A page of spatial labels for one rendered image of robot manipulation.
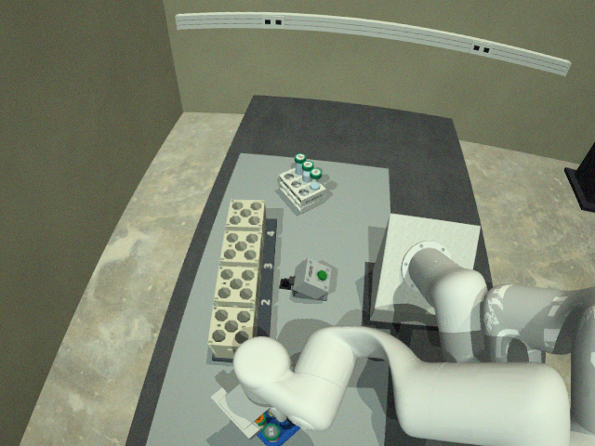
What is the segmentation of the green tube cap with grey x8 dot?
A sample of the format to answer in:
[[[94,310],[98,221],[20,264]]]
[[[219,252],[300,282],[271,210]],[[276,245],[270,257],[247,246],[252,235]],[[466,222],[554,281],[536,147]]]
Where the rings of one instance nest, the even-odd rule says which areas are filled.
[[[280,428],[275,424],[267,424],[262,429],[262,435],[269,442],[276,442],[280,438]]]

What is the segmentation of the cream bucket adapter with holes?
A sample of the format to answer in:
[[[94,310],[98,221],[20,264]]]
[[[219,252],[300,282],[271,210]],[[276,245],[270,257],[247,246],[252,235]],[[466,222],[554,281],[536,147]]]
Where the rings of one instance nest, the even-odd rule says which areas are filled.
[[[258,319],[260,287],[258,268],[219,266],[215,305],[254,308]]]
[[[266,224],[267,218],[265,201],[231,200],[226,230],[261,231],[264,247]]]
[[[262,273],[263,255],[261,231],[225,230],[220,256],[222,267],[252,267]]]
[[[215,358],[233,359],[236,349],[257,334],[258,321],[254,308],[213,306],[208,345]]]

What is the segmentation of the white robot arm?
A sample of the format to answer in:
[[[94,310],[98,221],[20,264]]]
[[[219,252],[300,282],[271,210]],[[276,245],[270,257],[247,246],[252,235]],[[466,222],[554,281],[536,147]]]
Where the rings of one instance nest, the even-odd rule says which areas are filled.
[[[379,358],[389,362],[397,418],[411,437],[595,446],[595,286],[499,284],[488,291],[480,272],[461,267],[435,241],[416,243],[402,263],[405,283],[435,306],[446,362],[421,361],[377,329],[327,326],[308,337],[292,372],[283,344],[256,336],[233,357],[240,385],[229,394],[221,388],[212,400],[249,439],[270,407],[301,428],[326,431],[357,360]],[[546,352],[571,353],[571,408]]]

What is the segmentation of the blue tube rack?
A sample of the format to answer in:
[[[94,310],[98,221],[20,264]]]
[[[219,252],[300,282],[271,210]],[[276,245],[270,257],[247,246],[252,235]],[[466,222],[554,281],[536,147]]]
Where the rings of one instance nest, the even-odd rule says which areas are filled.
[[[257,434],[257,436],[265,443],[266,446],[282,446],[299,429],[301,429],[301,427],[291,425],[288,421],[284,421],[281,423],[278,420],[274,419],[272,416],[269,416],[267,414],[267,412],[265,412],[265,414],[266,414],[267,424],[275,424],[281,430],[280,438],[276,442],[269,442],[268,440],[266,440],[262,435],[262,430],[261,430],[261,432],[259,432]]]

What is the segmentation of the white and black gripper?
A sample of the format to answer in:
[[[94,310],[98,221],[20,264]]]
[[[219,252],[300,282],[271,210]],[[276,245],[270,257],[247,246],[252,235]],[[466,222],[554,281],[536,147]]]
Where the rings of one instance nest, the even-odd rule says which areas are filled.
[[[284,421],[288,421],[291,425],[295,426],[294,423],[292,423],[286,415],[284,415],[283,413],[279,412],[277,409],[270,407],[269,410],[267,410],[274,419],[277,419],[279,422],[284,422]],[[286,419],[287,418],[287,419]]]

